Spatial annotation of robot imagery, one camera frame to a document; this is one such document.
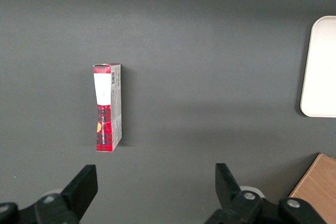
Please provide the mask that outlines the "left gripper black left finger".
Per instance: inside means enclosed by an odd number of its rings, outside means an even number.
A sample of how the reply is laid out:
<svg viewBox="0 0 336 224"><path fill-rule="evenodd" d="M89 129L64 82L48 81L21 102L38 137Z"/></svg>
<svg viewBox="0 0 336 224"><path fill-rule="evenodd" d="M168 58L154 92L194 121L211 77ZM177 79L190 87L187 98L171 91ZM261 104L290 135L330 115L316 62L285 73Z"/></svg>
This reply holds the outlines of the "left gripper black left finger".
<svg viewBox="0 0 336 224"><path fill-rule="evenodd" d="M97 192L96 165L86 165L60 193L46 194L27 208L1 203L1 223L79 223Z"/></svg>

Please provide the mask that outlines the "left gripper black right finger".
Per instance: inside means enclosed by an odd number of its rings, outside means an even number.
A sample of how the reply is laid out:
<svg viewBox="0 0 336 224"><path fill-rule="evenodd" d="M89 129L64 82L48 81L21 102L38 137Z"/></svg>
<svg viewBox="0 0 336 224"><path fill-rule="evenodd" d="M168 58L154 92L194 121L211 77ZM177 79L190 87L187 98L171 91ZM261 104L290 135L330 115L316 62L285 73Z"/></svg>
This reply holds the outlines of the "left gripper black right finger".
<svg viewBox="0 0 336 224"><path fill-rule="evenodd" d="M215 189L221 208L206 223L325 223L305 200L287 197L274 204L242 190L225 163L215 166Z"/></svg>

